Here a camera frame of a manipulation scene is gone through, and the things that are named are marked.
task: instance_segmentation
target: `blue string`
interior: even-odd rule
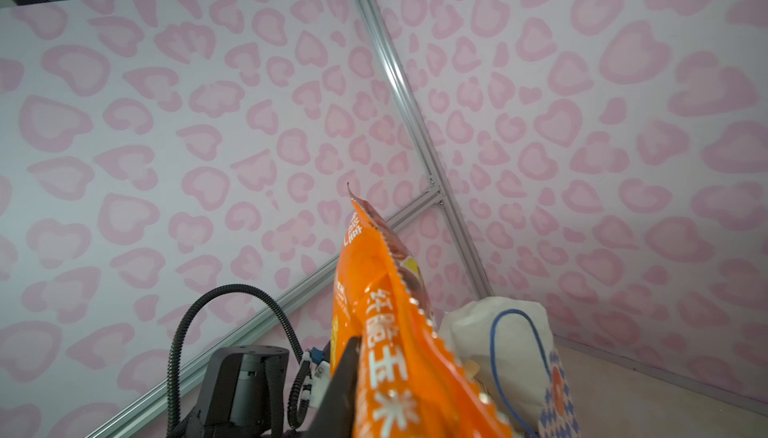
[[[536,330],[536,325],[533,324],[533,320],[531,317],[529,317],[524,311],[521,309],[507,309],[505,311],[502,311],[498,315],[496,315],[496,318],[493,320],[493,324],[491,325],[491,372],[493,373],[493,380],[496,383],[496,390],[498,390],[498,394],[502,397],[502,401],[504,401],[504,405],[507,406],[507,409],[512,413],[514,418],[520,422],[520,424],[525,428],[525,431],[530,434],[531,436],[537,436],[537,434],[531,429],[531,427],[523,421],[523,418],[520,417],[519,414],[517,414],[514,409],[512,408],[512,405],[509,404],[509,401],[507,401],[507,397],[504,395],[504,391],[502,390],[502,385],[498,382],[498,372],[496,370],[496,325],[498,325],[499,320],[501,318],[505,317],[508,314],[519,314],[523,318],[528,320],[528,323],[531,324],[531,329],[533,330],[533,336],[536,338],[536,343],[538,344],[538,351],[542,354],[542,361],[544,362],[544,369],[547,370],[547,375],[549,376],[549,379],[552,379],[552,372],[549,370],[549,365],[547,364],[547,355],[544,352],[544,345],[542,345],[542,338],[538,336],[538,330]]]

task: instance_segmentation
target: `beige floor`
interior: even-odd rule
[[[584,438],[767,438],[768,417],[558,347]]]

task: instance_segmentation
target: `cable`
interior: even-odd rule
[[[187,335],[187,330],[192,324],[192,319],[194,319],[195,315],[197,315],[209,301],[228,293],[246,293],[264,301],[266,306],[272,309],[275,316],[277,316],[280,324],[283,325],[290,346],[293,348],[293,353],[296,355],[296,359],[299,363],[301,363],[303,352],[301,350],[301,344],[296,338],[296,333],[294,333],[293,327],[291,327],[290,321],[283,312],[283,309],[280,308],[280,305],[277,304],[270,295],[264,293],[261,289],[247,284],[225,284],[224,286],[212,289],[203,296],[197,298],[197,301],[192,303],[192,306],[187,309],[187,313],[181,318],[179,326],[176,328],[174,338],[170,343],[170,355],[168,356],[168,436],[178,435],[178,431],[174,429],[179,424],[179,417],[181,414],[179,398],[179,367],[181,361],[181,347],[184,344],[184,337]]]
[[[523,428],[525,428],[526,433],[529,433],[531,436],[538,436],[537,433],[533,431],[533,429],[523,421],[523,418],[520,417],[519,414],[517,414],[514,409],[512,408],[512,405],[509,404],[509,401],[507,400],[507,397],[504,395],[504,390],[502,390],[502,385],[498,382],[498,371],[496,370],[496,325],[498,325],[499,320],[501,318],[504,318],[508,314],[519,314],[523,318],[528,320],[528,323],[531,324],[531,329],[533,330],[533,336],[536,338],[536,343],[538,344],[538,351],[542,355],[542,361],[544,362],[544,369],[547,371],[547,375],[549,376],[549,379],[552,379],[552,372],[549,370],[549,365],[547,364],[547,355],[544,352],[544,345],[542,345],[542,338],[538,336],[538,330],[536,329],[536,325],[533,324],[533,320],[531,317],[529,317],[523,310],[521,309],[506,309],[505,311],[502,311],[498,315],[496,315],[496,318],[493,320],[493,324],[491,324],[491,373],[493,373],[493,380],[496,383],[496,390],[498,390],[498,394],[502,397],[502,401],[504,402],[504,405],[507,406],[507,409],[512,413],[514,418],[520,422],[521,425],[523,425]]]

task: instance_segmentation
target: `aluminum frame rail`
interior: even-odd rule
[[[395,231],[404,228],[413,222],[419,214],[426,211],[431,205],[444,200],[445,196],[440,187],[431,186],[417,199],[412,201],[387,222]],[[289,289],[283,294],[277,303],[286,314],[291,314],[299,309],[309,299],[317,295],[325,287],[333,282],[336,273],[336,262],[339,255],[323,264],[315,273],[304,279],[301,283]],[[275,314],[268,307],[264,307],[255,317],[241,325],[232,333],[226,335],[219,343],[209,350],[195,357],[181,368],[179,374],[179,393],[181,396],[203,382],[205,371],[211,355],[221,347],[235,347],[252,344],[267,331],[280,324]],[[88,435],[88,438],[128,438],[148,424],[153,418],[166,409],[168,387],[166,381],[155,386],[138,400],[134,401],[110,421],[103,424],[96,431]]]
[[[379,62],[389,79],[392,96],[395,97],[400,114],[408,128],[408,133],[411,135],[411,139],[413,139],[416,151],[422,158],[432,182],[440,186],[440,189],[446,195],[445,200],[443,200],[443,207],[446,212],[448,229],[464,262],[472,286],[475,288],[475,294],[478,299],[493,296],[493,288],[491,288],[491,284],[488,282],[488,277],[485,276],[485,269],[482,266],[482,261],[472,241],[472,237],[469,235],[469,229],[467,229],[464,216],[462,216],[458,203],[456,203],[456,198],[453,196],[446,172],[440,165],[437,150],[429,138],[427,126],[416,105],[416,99],[413,97],[411,88],[408,87],[405,68],[402,67],[402,63],[400,63],[395,52],[395,46],[389,38],[379,6],[376,4],[376,0],[354,1],[357,2],[362,21],[368,28],[368,34],[371,37],[376,56],[379,58]]]

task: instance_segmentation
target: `metal corner bracket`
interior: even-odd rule
[[[485,269],[482,266],[482,261],[472,241],[472,237],[469,235],[469,229],[464,221],[464,216],[462,216],[450,183],[448,183],[446,172],[440,165],[437,150],[429,138],[429,133],[416,104],[416,99],[413,97],[411,88],[408,87],[406,82],[404,68],[397,56],[395,46],[389,38],[379,6],[376,4],[376,0],[354,1],[357,2],[362,21],[368,28],[376,56],[389,79],[392,95],[395,97],[400,114],[413,140],[416,151],[427,169],[428,177],[443,192],[442,204],[443,210],[446,213],[448,229],[464,262],[477,298],[482,299],[493,296],[493,289],[488,282],[488,277],[485,276]]]

